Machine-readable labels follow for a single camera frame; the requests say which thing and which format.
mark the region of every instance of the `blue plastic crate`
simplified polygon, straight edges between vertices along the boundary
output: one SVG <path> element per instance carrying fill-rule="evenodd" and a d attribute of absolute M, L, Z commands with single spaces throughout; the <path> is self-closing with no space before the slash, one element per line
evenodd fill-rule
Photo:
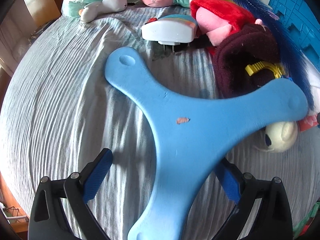
<path fill-rule="evenodd" d="M 320 71 L 320 24 L 304 0 L 270 0 L 290 36 Z"/>

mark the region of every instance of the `white ball toy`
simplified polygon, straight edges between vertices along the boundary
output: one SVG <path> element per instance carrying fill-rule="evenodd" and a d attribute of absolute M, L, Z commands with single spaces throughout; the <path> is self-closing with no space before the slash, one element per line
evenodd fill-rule
<path fill-rule="evenodd" d="M 280 153 L 292 147 L 298 136 L 296 122 L 277 122 L 266 127 L 268 152 Z"/>
<path fill-rule="evenodd" d="M 128 6 L 127 0 L 102 0 L 87 4 L 80 12 L 80 20 L 84 23 L 93 21 L 98 15 L 121 12 Z"/>

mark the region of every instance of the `yellow clip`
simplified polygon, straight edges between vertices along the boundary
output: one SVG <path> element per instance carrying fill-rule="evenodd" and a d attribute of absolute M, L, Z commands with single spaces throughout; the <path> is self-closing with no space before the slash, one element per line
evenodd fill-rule
<path fill-rule="evenodd" d="M 245 70 L 247 71 L 247 73 L 249 74 L 249 76 L 252 76 L 253 74 L 259 72 L 262 69 L 268 69 L 271 70 L 273 72 L 273 74 L 275 75 L 275 78 L 281 78 L 282 75 L 284 75 L 284 70 L 282 69 L 280 64 L 272 64 L 270 62 L 266 62 L 266 61 L 260 61 L 256 64 L 253 65 L 247 65 L 245 67 Z"/>

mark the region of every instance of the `gray striped bedspread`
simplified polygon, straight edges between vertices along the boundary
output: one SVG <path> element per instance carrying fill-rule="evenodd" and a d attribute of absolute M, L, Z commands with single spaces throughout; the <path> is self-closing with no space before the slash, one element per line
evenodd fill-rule
<path fill-rule="evenodd" d="M 133 47 L 170 90 L 217 98 L 205 50 L 173 55 L 142 39 L 140 28 L 149 18 L 174 13 L 189 10 L 132 7 L 89 24 L 60 18 L 32 45 L 12 78 L 0 115 L 0 171 L 28 214 L 41 177 L 66 178 L 107 147 L 114 152 L 114 165 L 89 207 L 111 239 L 127 239 L 150 197 L 155 144 L 140 109 L 106 82 L 108 55 Z M 296 225 L 320 197 L 320 129 L 301 133 L 294 147 L 280 154 L 257 150 L 262 142 L 261 132 L 252 134 L 227 159 L 257 179 L 280 177 Z M 74 233 L 83 237 L 68 203 L 63 204 Z M 191 207 L 183 240 L 211 239 L 232 208 L 212 173 Z"/>

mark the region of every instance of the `chipped paint spot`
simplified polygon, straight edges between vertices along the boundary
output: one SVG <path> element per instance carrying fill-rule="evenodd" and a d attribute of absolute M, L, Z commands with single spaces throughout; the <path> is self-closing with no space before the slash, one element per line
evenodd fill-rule
<path fill-rule="evenodd" d="M 186 122 L 189 122 L 190 119 L 189 118 L 186 118 L 186 117 L 179 117 L 176 121 L 177 124 L 182 124 L 182 123 L 186 123 Z"/>

